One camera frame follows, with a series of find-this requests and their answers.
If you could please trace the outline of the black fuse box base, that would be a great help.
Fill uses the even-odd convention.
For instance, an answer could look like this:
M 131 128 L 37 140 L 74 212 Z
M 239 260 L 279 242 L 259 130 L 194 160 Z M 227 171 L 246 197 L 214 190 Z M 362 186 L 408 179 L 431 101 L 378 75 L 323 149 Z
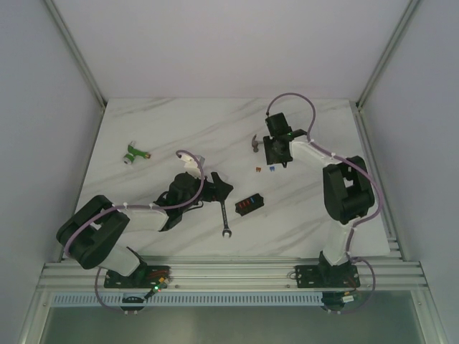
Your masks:
M 251 203 L 251 198 L 253 198 L 255 200 L 255 204 L 252 204 Z M 250 206 L 246 206 L 243 210 L 241 211 L 238 211 L 237 208 L 236 208 L 236 205 L 237 204 L 243 204 L 243 203 L 246 203 L 246 201 L 249 201 L 250 202 Z M 261 208 L 264 206 L 264 198 L 259 194 L 259 193 L 256 193 L 252 196 L 249 196 L 247 197 L 246 199 L 243 199 L 241 201 L 238 201 L 236 204 L 235 204 L 235 212 L 237 214 L 239 214 L 240 216 L 245 216 L 245 215 L 248 215 L 249 213 Z

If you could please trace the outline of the green white connector plug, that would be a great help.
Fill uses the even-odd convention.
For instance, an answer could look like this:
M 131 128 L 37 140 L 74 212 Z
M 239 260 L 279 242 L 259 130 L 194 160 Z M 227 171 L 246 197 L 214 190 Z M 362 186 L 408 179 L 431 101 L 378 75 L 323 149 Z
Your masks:
M 135 145 L 136 145 L 136 142 L 131 141 L 127 146 L 127 153 L 123 157 L 123 162 L 126 165 L 131 165 L 135 161 L 136 158 L 143 158 L 143 159 L 151 158 L 150 153 L 137 149 Z

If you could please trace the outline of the silver open-end wrench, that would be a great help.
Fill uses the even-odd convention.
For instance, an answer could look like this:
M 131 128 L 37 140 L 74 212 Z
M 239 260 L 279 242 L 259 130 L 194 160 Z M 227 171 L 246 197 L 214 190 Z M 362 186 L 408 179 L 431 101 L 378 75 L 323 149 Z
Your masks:
M 222 212 L 222 220 L 223 220 L 223 230 L 222 230 L 222 236 L 224 238 L 231 238 L 232 237 L 232 231 L 229 228 L 228 220 L 227 220 L 227 211 L 226 207 L 223 201 L 220 201 L 220 207 L 221 207 L 221 212 Z

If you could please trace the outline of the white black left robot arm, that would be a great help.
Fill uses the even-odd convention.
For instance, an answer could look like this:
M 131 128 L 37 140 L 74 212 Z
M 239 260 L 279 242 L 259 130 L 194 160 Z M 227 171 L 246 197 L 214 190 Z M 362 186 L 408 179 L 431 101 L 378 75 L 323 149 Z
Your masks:
M 224 203 L 233 189 L 216 172 L 211 173 L 210 180 L 185 172 L 177 175 L 169 189 L 148 206 L 115 206 L 104 195 L 98 195 L 58 229 L 56 239 L 65 249 L 65 254 L 75 259 L 83 269 L 111 269 L 120 274 L 121 280 L 130 288 L 138 288 L 147 277 L 144 263 L 132 249 L 117 245 L 130 222 L 127 212 L 152 211 L 159 216 L 158 230 L 164 232 L 176 226 L 185 213 L 198 209 L 200 204 L 218 202 L 222 210 L 222 236 L 230 238 L 232 232 Z

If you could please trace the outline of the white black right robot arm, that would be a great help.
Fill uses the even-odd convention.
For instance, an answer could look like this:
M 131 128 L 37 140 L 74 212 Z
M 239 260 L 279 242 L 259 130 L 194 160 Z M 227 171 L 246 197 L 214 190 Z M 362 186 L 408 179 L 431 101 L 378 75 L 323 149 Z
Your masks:
M 269 135 L 263 138 L 266 162 L 284 168 L 293 161 L 302 161 L 322 168 L 323 202 L 333 222 L 328 239 L 321 251 L 318 279 L 327 286 L 335 285 L 343 277 L 342 265 L 351 261 L 350 222 L 361 219 L 375 203 L 374 192 L 362 157 L 342 158 L 315 144 L 303 130 L 293 130 L 283 113 L 267 116 Z

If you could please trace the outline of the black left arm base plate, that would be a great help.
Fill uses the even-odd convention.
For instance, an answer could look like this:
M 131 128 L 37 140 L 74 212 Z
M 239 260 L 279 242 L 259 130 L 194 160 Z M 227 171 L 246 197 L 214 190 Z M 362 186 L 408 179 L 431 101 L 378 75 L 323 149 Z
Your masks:
M 108 270 L 105 274 L 104 288 L 106 289 L 147 289 L 154 288 L 166 281 L 170 275 L 170 267 L 166 265 L 139 266 L 131 275 L 125 277 L 117 272 Z

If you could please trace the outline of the aluminium rail frame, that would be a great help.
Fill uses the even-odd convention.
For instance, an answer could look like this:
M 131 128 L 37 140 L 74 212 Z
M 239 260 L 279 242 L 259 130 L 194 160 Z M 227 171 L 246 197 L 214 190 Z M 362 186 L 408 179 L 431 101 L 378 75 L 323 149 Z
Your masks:
M 167 292 L 301 292 L 289 273 L 314 264 L 332 221 L 322 171 L 301 161 L 271 172 L 251 140 L 266 112 L 284 113 L 340 156 L 363 156 L 383 192 L 380 215 L 356 228 L 359 309 L 101 307 L 63 312 L 64 343 L 456 343 L 458 341 L 458 80 L 456 1 L 418 4 L 378 79 L 373 72 L 408 1 L 46 1 L 75 44 L 86 85 L 105 101 L 89 152 L 55 156 L 81 168 L 72 210 L 102 194 L 149 204 L 184 170 L 179 149 L 233 185 L 231 238 L 216 202 L 167 232 L 131 212 L 121 237 L 167 264 Z M 151 154 L 123 162 L 127 146 Z M 262 168 L 260 173 L 255 167 Z M 254 194 L 264 206 L 240 216 Z

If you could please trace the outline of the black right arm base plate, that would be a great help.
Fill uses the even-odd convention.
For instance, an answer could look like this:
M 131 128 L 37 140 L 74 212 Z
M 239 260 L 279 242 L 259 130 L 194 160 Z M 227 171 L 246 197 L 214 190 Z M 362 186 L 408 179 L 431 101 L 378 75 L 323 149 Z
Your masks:
M 327 264 L 295 266 L 298 288 L 357 288 L 361 286 L 355 265 L 348 262 L 339 266 Z

